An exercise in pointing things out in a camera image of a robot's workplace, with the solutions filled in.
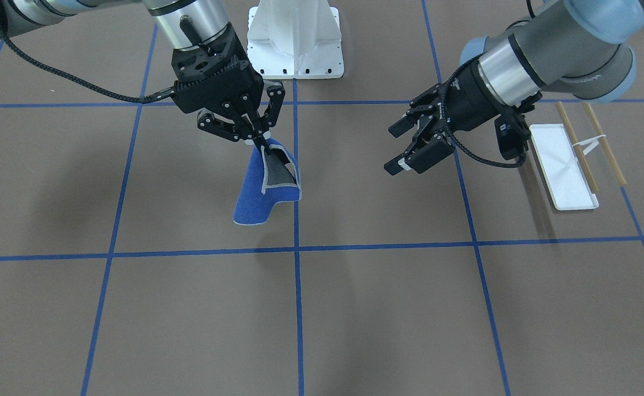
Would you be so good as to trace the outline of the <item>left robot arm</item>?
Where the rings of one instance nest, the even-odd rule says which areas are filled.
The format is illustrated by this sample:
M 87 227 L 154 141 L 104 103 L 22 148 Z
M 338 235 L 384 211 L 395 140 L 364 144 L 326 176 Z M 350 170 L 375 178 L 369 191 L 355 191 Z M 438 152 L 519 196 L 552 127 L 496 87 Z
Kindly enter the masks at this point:
M 621 97 L 636 77 L 627 42 L 643 26 L 639 1 L 549 1 L 498 36 L 471 40 L 452 75 L 389 127 L 396 138 L 416 132 L 385 171 L 423 173 L 455 150 L 491 167 L 521 167 L 531 137 L 525 114 L 543 93 Z

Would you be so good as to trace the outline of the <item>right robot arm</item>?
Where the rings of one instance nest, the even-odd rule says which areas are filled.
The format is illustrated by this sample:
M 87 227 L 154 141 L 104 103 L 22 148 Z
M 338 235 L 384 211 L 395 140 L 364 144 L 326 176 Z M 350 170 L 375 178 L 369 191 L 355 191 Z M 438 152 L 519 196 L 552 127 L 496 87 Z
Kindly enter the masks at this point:
M 123 95 L 39 61 L 13 42 L 86 15 L 118 22 L 127 11 L 151 20 L 170 42 L 170 87 L 139 97 Z M 271 128 L 279 119 L 285 88 L 255 70 L 221 1 L 0 1 L 0 41 L 36 68 L 105 97 L 139 105 L 170 100 L 183 113 L 196 112 L 204 132 L 245 142 L 262 155 L 280 149 Z

